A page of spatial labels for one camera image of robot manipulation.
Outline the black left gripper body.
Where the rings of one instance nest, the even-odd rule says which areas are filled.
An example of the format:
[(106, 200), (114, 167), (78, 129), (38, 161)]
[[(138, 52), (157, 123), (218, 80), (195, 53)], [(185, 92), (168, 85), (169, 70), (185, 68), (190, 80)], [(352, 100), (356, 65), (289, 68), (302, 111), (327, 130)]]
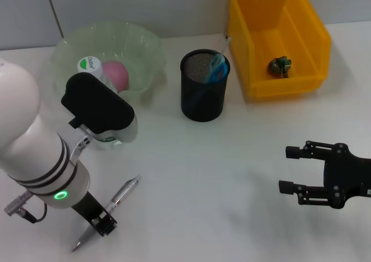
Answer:
[(95, 218), (100, 220), (106, 217), (108, 220), (112, 220), (106, 209), (90, 192), (87, 192), (72, 208), (89, 223)]

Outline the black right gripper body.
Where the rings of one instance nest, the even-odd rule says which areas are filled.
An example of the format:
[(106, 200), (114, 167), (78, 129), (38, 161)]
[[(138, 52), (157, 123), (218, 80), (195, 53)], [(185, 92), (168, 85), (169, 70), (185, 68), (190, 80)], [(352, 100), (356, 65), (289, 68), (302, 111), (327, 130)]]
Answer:
[(370, 159), (353, 155), (348, 145), (336, 143), (325, 161), (323, 184), (329, 206), (344, 207), (352, 197), (370, 197)]

